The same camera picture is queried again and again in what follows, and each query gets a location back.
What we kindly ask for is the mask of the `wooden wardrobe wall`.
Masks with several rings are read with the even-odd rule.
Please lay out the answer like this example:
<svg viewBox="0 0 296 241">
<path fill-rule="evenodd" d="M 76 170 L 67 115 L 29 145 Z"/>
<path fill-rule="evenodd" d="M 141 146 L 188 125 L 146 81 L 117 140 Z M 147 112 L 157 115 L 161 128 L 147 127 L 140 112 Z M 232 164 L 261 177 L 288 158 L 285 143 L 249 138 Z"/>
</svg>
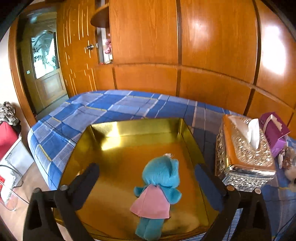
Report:
<svg viewBox="0 0 296 241">
<path fill-rule="evenodd" d="M 295 136 L 295 29 L 266 1 L 64 1 L 57 41 L 70 96 L 137 90 L 275 112 Z"/>
</svg>

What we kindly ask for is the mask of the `glass side table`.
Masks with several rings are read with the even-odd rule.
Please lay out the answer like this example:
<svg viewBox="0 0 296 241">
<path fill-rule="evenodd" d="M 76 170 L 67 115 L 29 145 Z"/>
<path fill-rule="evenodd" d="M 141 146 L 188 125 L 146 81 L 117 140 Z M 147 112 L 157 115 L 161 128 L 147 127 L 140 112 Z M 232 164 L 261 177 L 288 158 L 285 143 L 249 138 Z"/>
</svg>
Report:
<svg viewBox="0 0 296 241">
<path fill-rule="evenodd" d="M 21 173 L 6 160 L 2 160 L 1 164 L 1 204 L 8 211 L 16 211 L 18 202 L 29 204 L 27 199 L 16 193 L 21 188 L 24 181 Z"/>
</svg>

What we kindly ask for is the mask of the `purple cardboard snack box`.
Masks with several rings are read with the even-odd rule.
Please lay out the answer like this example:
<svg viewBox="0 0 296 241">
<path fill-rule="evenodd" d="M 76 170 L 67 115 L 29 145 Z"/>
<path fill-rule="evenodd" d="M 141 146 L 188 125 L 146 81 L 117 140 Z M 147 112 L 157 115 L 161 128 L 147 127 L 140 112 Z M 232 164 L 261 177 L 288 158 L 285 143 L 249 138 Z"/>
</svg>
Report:
<svg viewBox="0 0 296 241">
<path fill-rule="evenodd" d="M 290 130 L 275 112 L 264 113 L 259 118 L 259 126 L 267 138 L 273 157 L 276 157 L 285 148 Z"/>
</svg>

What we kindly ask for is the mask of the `patterned grey cloth pile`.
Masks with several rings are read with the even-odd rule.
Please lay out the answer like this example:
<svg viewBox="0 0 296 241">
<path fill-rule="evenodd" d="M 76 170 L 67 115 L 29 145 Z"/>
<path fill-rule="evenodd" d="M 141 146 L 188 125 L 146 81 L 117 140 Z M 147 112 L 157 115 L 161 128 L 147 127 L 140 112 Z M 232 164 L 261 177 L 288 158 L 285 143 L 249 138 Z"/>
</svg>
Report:
<svg viewBox="0 0 296 241">
<path fill-rule="evenodd" d="M 17 126 L 20 122 L 16 117 L 16 109 L 8 101 L 0 104 L 0 123 L 3 122 L 8 123 L 10 126 Z"/>
</svg>

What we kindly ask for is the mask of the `pink plush on shelf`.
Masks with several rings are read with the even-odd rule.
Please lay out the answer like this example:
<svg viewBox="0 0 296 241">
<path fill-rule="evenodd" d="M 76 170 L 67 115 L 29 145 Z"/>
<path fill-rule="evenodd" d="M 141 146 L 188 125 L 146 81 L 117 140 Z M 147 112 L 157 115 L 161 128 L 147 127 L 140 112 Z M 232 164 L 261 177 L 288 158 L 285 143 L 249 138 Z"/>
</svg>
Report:
<svg viewBox="0 0 296 241">
<path fill-rule="evenodd" d="M 103 41 L 103 51 L 105 54 L 111 54 L 111 51 L 112 51 L 111 39 L 105 39 Z"/>
</svg>

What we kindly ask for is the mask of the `white sock with scrunchie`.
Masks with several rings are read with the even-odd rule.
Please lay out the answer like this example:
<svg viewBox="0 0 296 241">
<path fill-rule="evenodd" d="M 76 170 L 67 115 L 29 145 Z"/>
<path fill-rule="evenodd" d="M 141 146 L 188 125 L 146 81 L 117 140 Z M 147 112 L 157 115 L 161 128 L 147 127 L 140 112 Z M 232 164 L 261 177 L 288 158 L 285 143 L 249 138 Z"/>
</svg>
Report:
<svg viewBox="0 0 296 241">
<path fill-rule="evenodd" d="M 280 169 L 283 167 L 283 159 L 285 157 L 285 149 L 281 150 L 277 156 L 278 166 Z"/>
</svg>

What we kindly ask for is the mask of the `wooden door with glass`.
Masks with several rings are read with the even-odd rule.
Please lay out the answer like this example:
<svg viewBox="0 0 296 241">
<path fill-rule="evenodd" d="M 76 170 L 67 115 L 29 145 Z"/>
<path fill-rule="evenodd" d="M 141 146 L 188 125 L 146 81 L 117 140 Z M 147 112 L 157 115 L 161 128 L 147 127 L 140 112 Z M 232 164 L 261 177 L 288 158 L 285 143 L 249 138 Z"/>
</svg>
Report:
<svg viewBox="0 0 296 241">
<path fill-rule="evenodd" d="M 58 56 L 56 9 L 22 13 L 16 46 L 25 95 L 34 117 L 40 119 L 68 96 Z"/>
</svg>

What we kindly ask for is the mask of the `red storage box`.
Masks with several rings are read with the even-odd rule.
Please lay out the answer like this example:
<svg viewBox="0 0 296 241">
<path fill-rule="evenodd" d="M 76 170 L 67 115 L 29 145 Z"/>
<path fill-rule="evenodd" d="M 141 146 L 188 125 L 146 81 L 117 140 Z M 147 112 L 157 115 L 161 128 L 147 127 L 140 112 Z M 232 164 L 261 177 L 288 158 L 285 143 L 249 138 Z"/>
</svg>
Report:
<svg viewBox="0 0 296 241">
<path fill-rule="evenodd" d="M 1 123 L 0 126 L 0 159 L 2 159 L 7 151 L 19 138 L 17 132 L 7 122 Z"/>
</svg>

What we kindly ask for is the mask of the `blue plush doll pink dress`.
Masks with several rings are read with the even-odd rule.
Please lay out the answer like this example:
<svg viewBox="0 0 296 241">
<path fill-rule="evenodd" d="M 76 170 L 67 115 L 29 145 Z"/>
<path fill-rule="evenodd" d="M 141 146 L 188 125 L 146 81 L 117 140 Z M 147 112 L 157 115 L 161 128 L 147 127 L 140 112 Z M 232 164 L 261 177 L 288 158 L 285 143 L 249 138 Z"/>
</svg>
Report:
<svg viewBox="0 0 296 241">
<path fill-rule="evenodd" d="M 170 218 L 171 205 L 182 197 L 179 161 L 172 154 L 164 154 L 149 161 L 142 172 L 143 187 L 135 187 L 137 199 L 130 212 L 139 217 L 135 234 L 144 240 L 158 240 L 163 224 Z"/>
</svg>

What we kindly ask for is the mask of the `gold metal tray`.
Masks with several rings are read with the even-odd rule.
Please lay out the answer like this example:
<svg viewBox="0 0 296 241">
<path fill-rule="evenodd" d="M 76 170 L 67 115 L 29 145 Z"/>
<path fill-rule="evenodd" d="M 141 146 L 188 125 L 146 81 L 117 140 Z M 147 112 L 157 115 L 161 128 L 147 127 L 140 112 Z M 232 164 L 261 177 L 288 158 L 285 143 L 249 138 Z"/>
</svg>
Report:
<svg viewBox="0 0 296 241">
<path fill-rule="evenodd" d="M 205 197 L 194 169 L 204 162 L 189 127 L 181 118 L 155 118 L 98 123 L 88 126 L 75 146 L 60 184 L 69 184 L 91 163 L 99 178 L 77 212 L 97 240 L 138 240 L 139 218 L 130 212 L 142 186 L 142 171 L 153 158 L 171 154 L 179 161 L 181 200 L 171 206 L 162 240 L 184 240 L 206 232 L 218 212 Z"/>
</svg>

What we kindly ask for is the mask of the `brown satin scrunchie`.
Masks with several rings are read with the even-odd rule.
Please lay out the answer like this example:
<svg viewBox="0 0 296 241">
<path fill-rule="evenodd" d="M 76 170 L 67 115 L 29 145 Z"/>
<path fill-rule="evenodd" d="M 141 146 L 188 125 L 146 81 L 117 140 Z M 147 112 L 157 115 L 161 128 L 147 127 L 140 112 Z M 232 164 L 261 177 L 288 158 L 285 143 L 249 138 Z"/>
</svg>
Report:
<svg viewBox="0 0 296 241">
<path fill-rule="evenodd" d="M 295 168 L 295 149 L 292 147 L 287 147 L 285 149 L 285 155 L 283 158 L 283 168 L 289 170 Z"/>
</svg>

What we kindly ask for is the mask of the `blue plaid bed sheet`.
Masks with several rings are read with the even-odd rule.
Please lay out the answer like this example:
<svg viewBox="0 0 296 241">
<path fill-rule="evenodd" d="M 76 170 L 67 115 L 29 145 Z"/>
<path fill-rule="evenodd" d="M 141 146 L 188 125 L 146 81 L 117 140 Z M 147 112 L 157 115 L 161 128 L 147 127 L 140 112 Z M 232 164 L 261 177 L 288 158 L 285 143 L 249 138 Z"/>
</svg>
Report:
<svg viewBox="0 0 296 241">
<path fill-rule="evenodd" d="M 29 148 L 50 190 L 59 186 L 83 131 L 91 124 L 142 118 L 182 118 L 205 162 L 214 166 L 214 147 L 225 108 L 190 99 L 131 90 L 78 94 L 50 111 L 30 129 Z"/>
</svg>

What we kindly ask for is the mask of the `ornate silver tissue box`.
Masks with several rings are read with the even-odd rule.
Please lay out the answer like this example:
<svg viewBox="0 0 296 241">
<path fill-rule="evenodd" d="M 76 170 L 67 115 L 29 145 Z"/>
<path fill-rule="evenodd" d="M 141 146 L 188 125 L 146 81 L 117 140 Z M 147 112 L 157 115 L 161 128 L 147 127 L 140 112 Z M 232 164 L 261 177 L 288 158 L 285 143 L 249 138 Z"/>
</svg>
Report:
<svg viewBox="0 0 296 241">
<path fill-rule="evenodd" d="M 225 114 L 216 138 L 215 175 L 225 185 L 252 192 L 275 174 L 274 157 L 258 119 Z"/>
</svg>

